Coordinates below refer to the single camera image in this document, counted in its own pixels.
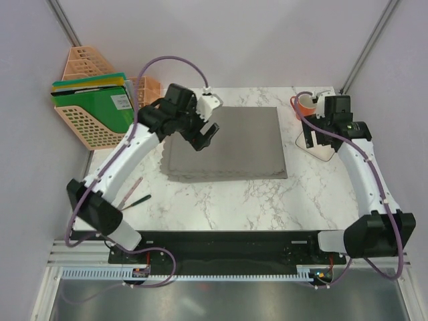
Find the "white rectangular plate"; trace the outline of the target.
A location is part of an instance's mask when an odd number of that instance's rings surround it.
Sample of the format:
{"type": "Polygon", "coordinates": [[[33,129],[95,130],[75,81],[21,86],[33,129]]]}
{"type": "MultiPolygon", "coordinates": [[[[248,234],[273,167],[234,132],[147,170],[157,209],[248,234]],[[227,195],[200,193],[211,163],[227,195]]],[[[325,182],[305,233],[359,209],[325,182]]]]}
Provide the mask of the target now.
{"type": "Polygon", "coordinates": [[[330,161],[335,154],[334,149],[330,145],[323,146],[321,144],[318,144],[315,131],[312,131],[311,135],[314,143],[313,147],[308,148],[306,146],[306,141],[303,132],[298,135],[295,141],[296,146],[321,161],[330,161]]]}

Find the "orange mug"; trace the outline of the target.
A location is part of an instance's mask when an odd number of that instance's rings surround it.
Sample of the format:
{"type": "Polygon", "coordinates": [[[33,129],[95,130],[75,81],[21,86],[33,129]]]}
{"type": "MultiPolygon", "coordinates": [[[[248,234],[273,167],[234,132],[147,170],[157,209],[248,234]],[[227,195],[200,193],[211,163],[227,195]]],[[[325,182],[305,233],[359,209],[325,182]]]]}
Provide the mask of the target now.
{"type": "Polygon", "coordinates": [[[295,104],[295,96],[290,98],[290,104],[294,110],[295,117],[300,120],[300,116],[297,110],[300,111],[303,116],[310,116],[316,113],[316,103],[313,102],[312,96],[309,94],[303,94],[299,97],[298,103],[295,104]]]}

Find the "grey placemat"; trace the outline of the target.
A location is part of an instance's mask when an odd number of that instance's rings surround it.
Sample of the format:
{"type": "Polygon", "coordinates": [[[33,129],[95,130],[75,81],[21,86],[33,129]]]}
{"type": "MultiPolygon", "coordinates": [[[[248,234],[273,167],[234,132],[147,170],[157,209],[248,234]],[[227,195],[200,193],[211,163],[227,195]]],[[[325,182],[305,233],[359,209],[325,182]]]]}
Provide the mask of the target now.
{"type": "Polygon", "coordinates": [[[276,107],[224,106],[211,121],[219,130],[201,151],[180,134],[165,139],[160,171],[169,180],[199,183],[288,177],[276,107]]]}

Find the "gold fork green handle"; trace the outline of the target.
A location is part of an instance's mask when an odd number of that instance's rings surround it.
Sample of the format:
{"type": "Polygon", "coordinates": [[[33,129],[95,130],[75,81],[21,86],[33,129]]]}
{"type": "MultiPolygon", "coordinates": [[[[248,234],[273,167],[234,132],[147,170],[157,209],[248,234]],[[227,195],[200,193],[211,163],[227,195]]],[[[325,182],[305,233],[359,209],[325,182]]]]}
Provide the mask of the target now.
{"type": "Polygon", "coordinates": [[[133,203],[131,203],[131,204],[129,204],[129,205],[127,205],[127,206],[123,207],[123,208],[122,208],[122,211],[124,211],[124,210],[126,210],[126,209],[129,209],[129,208],[131,208],[131,207],[135,207],[135,206],[137,206],[137,205],[139,205],[139,204],[141,204],[141,203],[143,203],[143,202],[145,202],[145,201],[149,200],[151,197],[152,197],[152,195],[145,195],[145,196],[144,196],[144,197],[142,197],[141,199],[139,199],[139,200],[137,200],[137,201],[135,201],[135,202],[133,202],[133,203]]]}

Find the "knife pink handle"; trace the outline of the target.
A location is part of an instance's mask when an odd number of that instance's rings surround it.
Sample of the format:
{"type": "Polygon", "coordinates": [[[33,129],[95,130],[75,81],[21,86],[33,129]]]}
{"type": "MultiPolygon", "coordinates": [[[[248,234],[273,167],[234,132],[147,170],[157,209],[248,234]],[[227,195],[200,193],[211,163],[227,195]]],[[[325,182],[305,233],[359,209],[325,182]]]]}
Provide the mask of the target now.
{"type": "Polygon", "coordinates": [[[125,194],[125,196],[123,197],[123,199],[121,200],[121,202],[118,205],[118,209],[123,209],[125,203],[127,202],[127,200],[130,198],[130,196],[133,194],[133,192],[136,190],[136,188],[139,186],[139,184],[143,181],[143,177],[139,177],[135,183],[131,186],[130,190],[125,194]]]}

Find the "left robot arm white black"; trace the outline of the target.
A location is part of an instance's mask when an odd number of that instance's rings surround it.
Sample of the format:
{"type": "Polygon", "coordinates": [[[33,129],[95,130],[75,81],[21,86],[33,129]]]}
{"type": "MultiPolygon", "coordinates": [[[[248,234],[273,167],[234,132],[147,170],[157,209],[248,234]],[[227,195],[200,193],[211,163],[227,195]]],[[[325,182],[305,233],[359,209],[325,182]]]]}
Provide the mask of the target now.
{"type": "Polygon", "coordinates": [[[141,243],[141,234],[112,204],[118,190],[139,162],[167,136],[178,132],[196,151],[208,147],[219,126],[212,124],[206,133],[201,130],[222,105],[215,94],[205,92],[196,97],[194,91],[171,84],[164,97],[138,111],[136,123],[98,169],[82,182],[72,179],[68,183],[72,217],[119,245],[132,263],[144,260],[147,248],[141,243]]]}

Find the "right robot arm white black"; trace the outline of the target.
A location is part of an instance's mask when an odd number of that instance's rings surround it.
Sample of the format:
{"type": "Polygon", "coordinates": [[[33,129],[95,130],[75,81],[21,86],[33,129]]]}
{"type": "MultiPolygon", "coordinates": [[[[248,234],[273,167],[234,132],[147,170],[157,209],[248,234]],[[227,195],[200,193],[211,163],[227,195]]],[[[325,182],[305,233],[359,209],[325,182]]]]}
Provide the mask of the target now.
{"type": "Polygon", "coordinates": [[[321,231],[318,240],[306,246],[306,255],[322,263],[330,252],[351,258],[398,257],[402,254],[416,221],[401,211],[381,175],[372,135],[365,122],[355,121],[350,96],[321,96],[302,92],[305,100],[321,107],[322,114],[300,115],[307,148],[331,147],[346,167],[358,203],[359,218],[345,230],[321,231]]]}

